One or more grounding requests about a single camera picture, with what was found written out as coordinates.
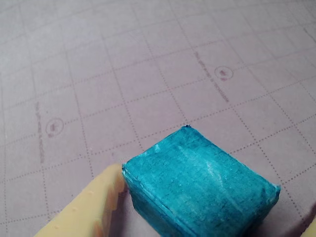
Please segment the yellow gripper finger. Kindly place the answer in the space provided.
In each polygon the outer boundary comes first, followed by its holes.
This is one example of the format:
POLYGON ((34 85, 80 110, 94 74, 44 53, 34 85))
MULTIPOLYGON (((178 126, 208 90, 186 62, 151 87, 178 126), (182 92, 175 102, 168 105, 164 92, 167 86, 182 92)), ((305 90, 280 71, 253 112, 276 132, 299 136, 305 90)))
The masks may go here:
POLYGON ((309 226, 301 234, 301 237, 316 237, 316 218, 309 224, 309 226))
POLYGON ((108 166, 35 236, 107 237, 124 189, 121 164, 108 166))

